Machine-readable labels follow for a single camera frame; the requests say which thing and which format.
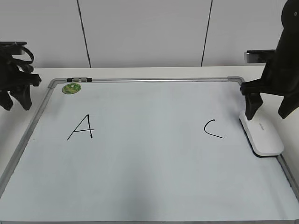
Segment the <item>white device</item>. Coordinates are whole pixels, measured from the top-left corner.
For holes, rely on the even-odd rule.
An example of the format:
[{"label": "white device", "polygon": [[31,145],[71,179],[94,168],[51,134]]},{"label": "white device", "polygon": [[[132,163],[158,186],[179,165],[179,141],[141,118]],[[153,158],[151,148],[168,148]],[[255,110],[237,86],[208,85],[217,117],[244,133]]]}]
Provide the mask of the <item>white device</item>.
[{"label": "white device", "polygon": [[258,110],[252,120],[248,120],[245,111],[240,113],[240,121],[258,156],[277,156],[284,150],[284,145],[270,120]]}]

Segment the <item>black robotic arm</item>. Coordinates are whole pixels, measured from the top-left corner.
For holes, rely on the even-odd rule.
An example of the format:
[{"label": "black robotic arm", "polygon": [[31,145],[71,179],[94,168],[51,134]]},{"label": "black robotic arm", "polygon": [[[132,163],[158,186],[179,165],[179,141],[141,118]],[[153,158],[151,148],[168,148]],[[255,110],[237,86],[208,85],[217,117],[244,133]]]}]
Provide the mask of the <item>black robotic arm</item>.
[{"label": "black robotic arm", "polygon": [[284,30],[274,57],[266,63],[262,77],[241,85],[248,120],[263,104],[260,93],[284,97],[278,110],[283,119],[299,107],[299,0],[286,2],[281,20]]}]

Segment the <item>black marker writing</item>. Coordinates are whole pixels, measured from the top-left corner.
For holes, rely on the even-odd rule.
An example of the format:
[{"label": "black marker writing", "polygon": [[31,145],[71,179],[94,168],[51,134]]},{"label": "black marker writing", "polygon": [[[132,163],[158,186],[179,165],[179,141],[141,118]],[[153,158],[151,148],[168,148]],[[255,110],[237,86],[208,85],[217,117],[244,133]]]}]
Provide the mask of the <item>black marker writing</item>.
[{"label": "black marker writing", "polygon": [[[87,118],[89,129],[77,130],[77,128],[78,128],[78,127],[80,126],[80,124],[85,120],[85,118]],[[70,136],[67,138],[67,140],[70,139],[70,137],[74,134],[74,132],[84,132],[84,131],[89,131],[89,133],[90,133],[90,137],[93,138],[92,131],[94,131],[94,129],[91,129],[91,128],[90,128],[89,114],[86,115],[86,116],[82,119],[82,121],[77,125],[77,127],[76,127],[75,130],[70,134]]]},{"label": "black marker writing", "polygon": [[224,137],[221,137],[221,136],[218,136],[218,135],[214,135],[214,134],[211,134],[211,133],[209,133],[209,132],[206,131],[206,126],[207,126],[210,122],[212,122],[212,121],[215,121],[215,119],[210,120],[209,122],[206,123],[206,125],[205,125],[205,127],[204,127],[204,131],[205,131],[207,134],[211,135],[211,136],[215,136],[215,137],[224,139]]}]

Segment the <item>white table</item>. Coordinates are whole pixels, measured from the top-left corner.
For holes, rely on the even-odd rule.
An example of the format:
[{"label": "white table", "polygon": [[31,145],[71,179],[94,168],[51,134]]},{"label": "white table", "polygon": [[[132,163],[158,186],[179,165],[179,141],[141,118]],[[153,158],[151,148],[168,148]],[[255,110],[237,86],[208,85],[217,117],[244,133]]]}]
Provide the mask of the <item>white table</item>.
[{"label": "white table", "polygon": [[[31,88],[33,105],[24,111],[18,102],[10,112],[0,109],[0,175],[26,130],[34,111],[44,97],[50,80],[54,78],[90,77],[90,78],[184,78],[184,77],[228,77],[241,76],[246,81],[261,76],[263,66],[235,67],[176,67],[176,68],[94,68],[94,69],[35,69],[42,82],[39,87]],[[293,175],[299,180],[299,110],[285,120],[278,115],[282,97],[262,94],[264,110],[268,113],[285,145],[285,158]]]}]

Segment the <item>black clamp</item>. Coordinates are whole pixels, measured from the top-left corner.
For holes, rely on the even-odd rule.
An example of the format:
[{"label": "black clamp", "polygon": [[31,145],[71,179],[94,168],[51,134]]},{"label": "black clamp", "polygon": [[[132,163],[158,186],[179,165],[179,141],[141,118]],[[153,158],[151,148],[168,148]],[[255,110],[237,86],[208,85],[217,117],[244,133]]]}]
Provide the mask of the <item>black clamp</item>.
[{"label": "black clamp", "polygon": [[[32,102],[30,86],[39,86],[41,79],[38,74],[31,74],[34,56],[24,45],[26,42],[0,42],[0,106],[10,110],[13,102],[8,94],[14,97],[25,110],[29,110]],[[26,52],[30,61],[13,58]]]}]

